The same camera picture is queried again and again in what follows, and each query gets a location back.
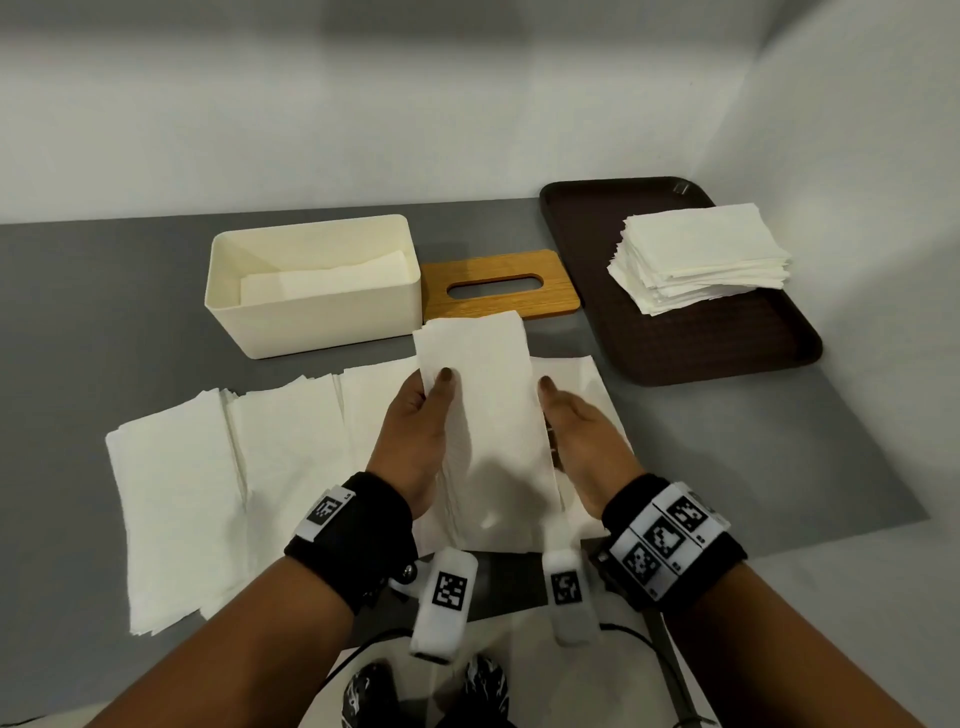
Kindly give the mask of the person's left hand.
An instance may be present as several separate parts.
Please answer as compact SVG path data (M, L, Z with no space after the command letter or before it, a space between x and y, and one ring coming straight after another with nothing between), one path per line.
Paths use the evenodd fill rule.
M424 411L426 392L422 375L415 370L391 402L365 469L403 498L414 520L434 502L447 450L450 411Z

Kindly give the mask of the person's right hand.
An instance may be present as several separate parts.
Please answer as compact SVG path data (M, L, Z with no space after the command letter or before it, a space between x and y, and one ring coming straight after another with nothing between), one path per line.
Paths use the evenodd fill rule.
M560 464L583 508L600 520L610 501L645 470L614 425L597 408L580 399L576 421L547 421Z

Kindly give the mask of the person's right forearm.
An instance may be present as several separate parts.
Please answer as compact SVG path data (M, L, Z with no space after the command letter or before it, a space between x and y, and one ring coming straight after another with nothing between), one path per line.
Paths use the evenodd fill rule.
M925 728L748 564L665 622L722 728Z

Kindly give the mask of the person's left forearm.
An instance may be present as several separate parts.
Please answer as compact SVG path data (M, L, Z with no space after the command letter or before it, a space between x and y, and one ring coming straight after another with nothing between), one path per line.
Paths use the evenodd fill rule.
M297 728L353 626L333 588L283 557L86 728Z

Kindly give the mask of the wooden slotted box lid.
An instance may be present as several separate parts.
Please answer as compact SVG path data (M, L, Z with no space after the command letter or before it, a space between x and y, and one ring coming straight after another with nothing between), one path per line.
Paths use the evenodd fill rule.
M456 298L460 287L532 279L539 287L506 294ZM420 265L424 321L481 318L514 311L524 320L566 316L581 309L570 276L558 253L539 249Z

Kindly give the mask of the cream plastic tissue box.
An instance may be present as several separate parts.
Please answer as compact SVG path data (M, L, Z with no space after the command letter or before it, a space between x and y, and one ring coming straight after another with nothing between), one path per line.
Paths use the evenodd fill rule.
M241 305L250 274L330 269L402 251L414 282ZM206 308L243 354L276 358L413 334L424 322L421 268L402 214L224 231L210 249Z

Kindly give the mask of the white tissues inside box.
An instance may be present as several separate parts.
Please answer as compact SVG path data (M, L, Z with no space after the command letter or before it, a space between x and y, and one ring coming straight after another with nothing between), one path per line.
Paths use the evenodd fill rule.
M329 269L251 273L241 278L239 303L256 306L414 283L404 253L396 250L363 263Z

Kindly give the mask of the dark brown plastic tray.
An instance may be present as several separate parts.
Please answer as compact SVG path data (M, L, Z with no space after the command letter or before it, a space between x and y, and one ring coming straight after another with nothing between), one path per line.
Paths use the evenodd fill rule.
M611 366L646 387L696 383L811 365L819 333L782 290L715 298L646 316L608 274L623 221L714 206L678 176L555 181L540 211L595 339Z

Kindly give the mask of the black left wristband with markers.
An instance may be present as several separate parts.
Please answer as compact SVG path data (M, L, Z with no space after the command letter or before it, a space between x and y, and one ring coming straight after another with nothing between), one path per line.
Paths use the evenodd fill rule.
M417 560L411 509L377 475L355 473L326 491L294 530L284 555L325 582L357 615L390 578Z

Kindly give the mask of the black wristband with markers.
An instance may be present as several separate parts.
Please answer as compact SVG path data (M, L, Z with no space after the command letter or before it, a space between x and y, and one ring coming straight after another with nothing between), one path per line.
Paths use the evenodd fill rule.
M377 475L355 473L326 491L294 530L284 555L325 582L357 615L390 578L417 560L411 509Z
M689 609L747 559L730 523L681 481L652 473L606 504L608 536L590 560L631 603L663 614Z

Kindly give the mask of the black right wristband with markers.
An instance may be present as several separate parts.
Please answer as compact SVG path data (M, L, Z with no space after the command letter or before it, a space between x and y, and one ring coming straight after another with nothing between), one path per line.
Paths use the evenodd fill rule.
M730 523L681 481L652 473L606 504L608 536L590 560L631 603L663 614L689 609L747 559Z

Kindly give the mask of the stack of white tissues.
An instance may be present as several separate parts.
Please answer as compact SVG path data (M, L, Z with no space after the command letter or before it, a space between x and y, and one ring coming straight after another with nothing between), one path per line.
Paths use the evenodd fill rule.
M632 215L606 271L642 314L658 316L758 289L782 290L791 262L750 202Z

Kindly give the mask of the person's right patterned shoe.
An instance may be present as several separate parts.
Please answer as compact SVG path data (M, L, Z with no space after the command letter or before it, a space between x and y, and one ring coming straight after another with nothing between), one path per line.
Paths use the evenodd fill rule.
M509 718L510 705L504 668L486 654L473 655L465 666L457 704L464 724L469 728L515 728Z

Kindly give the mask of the person's patterned shoe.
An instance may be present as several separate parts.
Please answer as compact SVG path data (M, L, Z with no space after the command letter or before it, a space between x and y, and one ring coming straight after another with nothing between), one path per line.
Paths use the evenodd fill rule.
M342 694L341 728L399 728L402 710L393 671L386 661L360 668Z
M469 728L515 728L509 718L510 705L504 668L486 654L473 655L465 666L457 704L464 724Z

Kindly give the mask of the person's left patterned shoe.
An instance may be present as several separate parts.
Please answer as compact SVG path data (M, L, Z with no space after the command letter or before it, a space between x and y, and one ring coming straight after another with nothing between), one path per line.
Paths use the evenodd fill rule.
M402 710L393 671L386 661L360 668L342 694L341 728L399 728Z

